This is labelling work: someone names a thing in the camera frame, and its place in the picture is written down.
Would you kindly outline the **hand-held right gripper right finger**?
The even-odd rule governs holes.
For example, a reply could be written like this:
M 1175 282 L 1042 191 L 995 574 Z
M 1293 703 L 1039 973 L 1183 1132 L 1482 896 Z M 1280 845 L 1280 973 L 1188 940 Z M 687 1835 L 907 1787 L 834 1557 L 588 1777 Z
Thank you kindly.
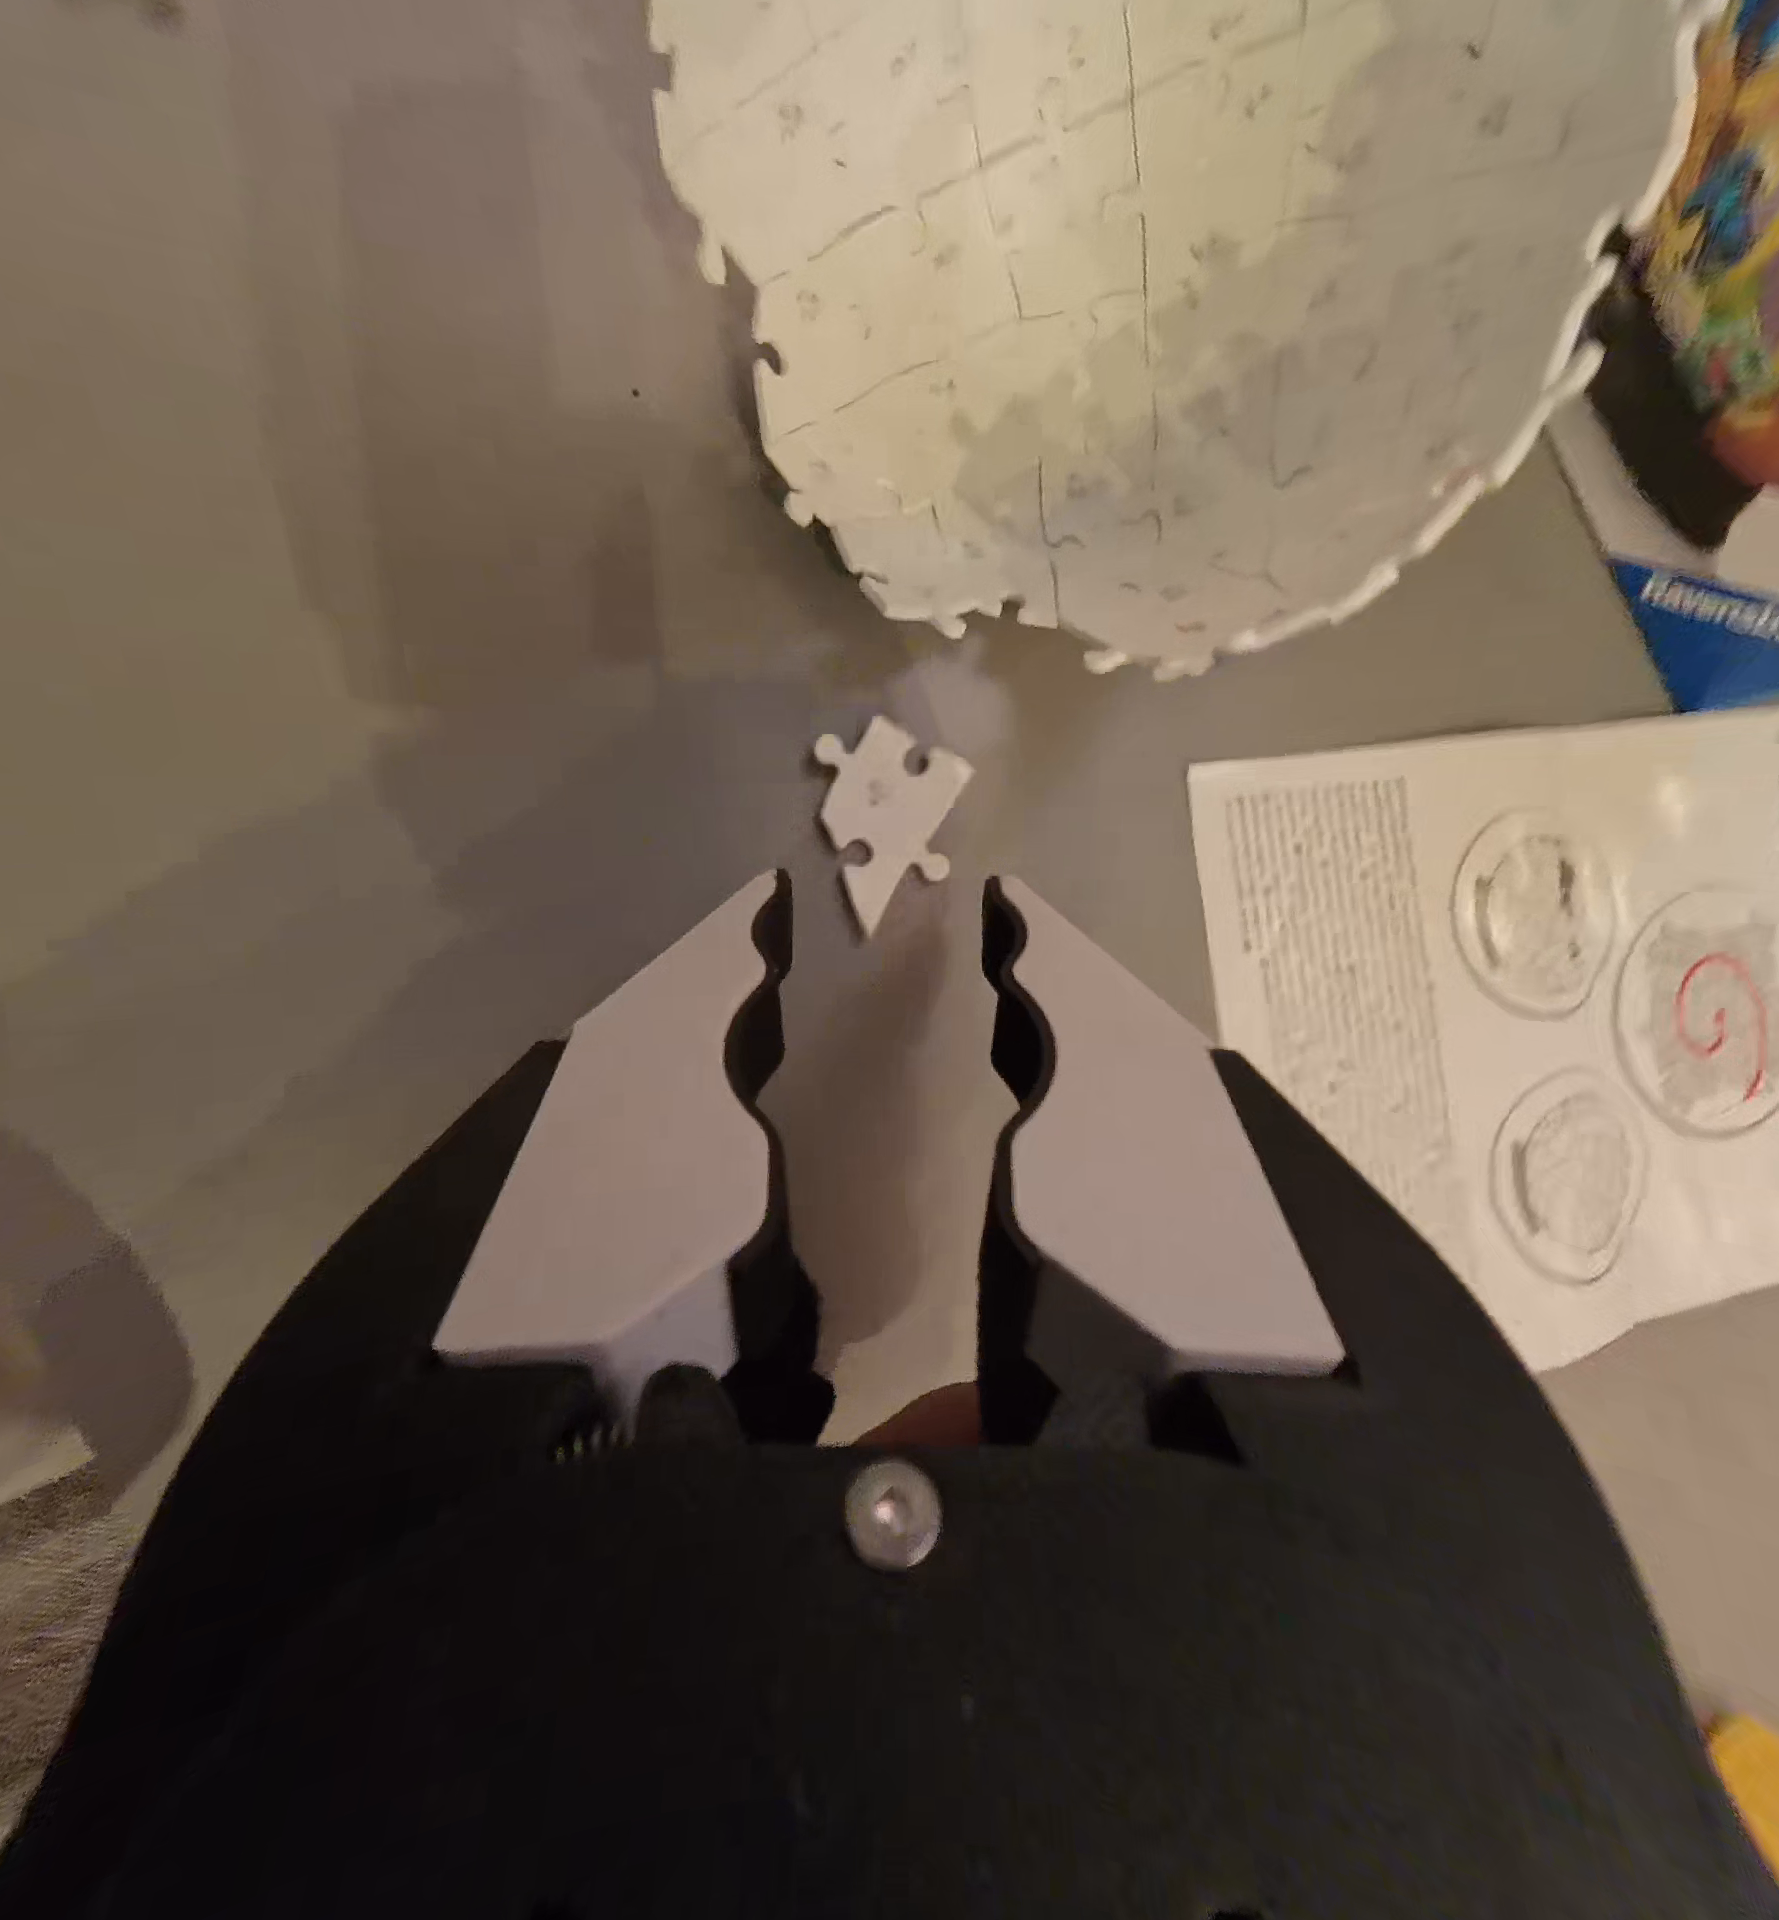
M 1014 1099 L 977 1265 L 985 1442 L 1179 1381 L 1326 1381 L 1346 1346 L 1204 1030 L 1019 880 L 980 900 L 991 1062 Z

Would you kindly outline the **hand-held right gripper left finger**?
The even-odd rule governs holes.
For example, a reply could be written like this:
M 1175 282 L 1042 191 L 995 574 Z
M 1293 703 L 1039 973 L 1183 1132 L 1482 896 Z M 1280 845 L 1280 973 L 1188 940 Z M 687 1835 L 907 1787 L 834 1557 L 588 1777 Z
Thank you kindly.
M 434 1357 L 580 1368 L 617 1429 L 692 1368 L 751 1440 L 819 1440 L 819 1294 L 761 1113 L 789 968 L 793 884 L 768 868 L 571 1026 Z

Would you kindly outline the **white puzzle piece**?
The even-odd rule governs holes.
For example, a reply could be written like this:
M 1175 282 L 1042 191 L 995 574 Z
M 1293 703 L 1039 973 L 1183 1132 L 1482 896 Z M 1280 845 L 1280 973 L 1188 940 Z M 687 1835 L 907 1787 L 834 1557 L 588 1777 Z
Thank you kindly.
M 936 887 L 952 863 L 934 847 L 956 802 L 972 783 L 972 763 L 956 751 L 922 751 L 888 715 L 872 715 L 853 743 L 819 735 L 809 749 L 827 772 L 819 831 L 843 863 L 843 896 L 862 940 L 872 940 L 907 876 Z

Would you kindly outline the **white partly built puzzle ball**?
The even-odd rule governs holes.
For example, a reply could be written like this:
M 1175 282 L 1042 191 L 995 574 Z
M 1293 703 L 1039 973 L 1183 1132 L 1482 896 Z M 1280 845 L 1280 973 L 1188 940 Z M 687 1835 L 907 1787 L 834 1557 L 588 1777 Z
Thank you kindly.
M 783 514 L 896 623 L 1349 618 L 1597 365 L 1715 3 L 646 3 Z

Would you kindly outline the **blue puzzle box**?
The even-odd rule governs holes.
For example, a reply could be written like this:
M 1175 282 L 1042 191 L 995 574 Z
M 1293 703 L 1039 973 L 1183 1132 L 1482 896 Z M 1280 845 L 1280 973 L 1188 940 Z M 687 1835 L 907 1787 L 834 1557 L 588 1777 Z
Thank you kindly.
M 1685 150 L 1593 330 L 1551 443 L 1670 705 L 1779 698 L 1779 3 L 1698 30 Z

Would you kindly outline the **white instruction sheet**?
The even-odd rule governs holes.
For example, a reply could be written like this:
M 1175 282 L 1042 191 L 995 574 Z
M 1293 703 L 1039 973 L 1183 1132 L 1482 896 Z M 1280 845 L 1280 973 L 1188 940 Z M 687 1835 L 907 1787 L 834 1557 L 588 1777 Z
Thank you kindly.
M 1779 705 L 1190 767 L 1221 1045 L 1533 1369 L 1779 1286 Z

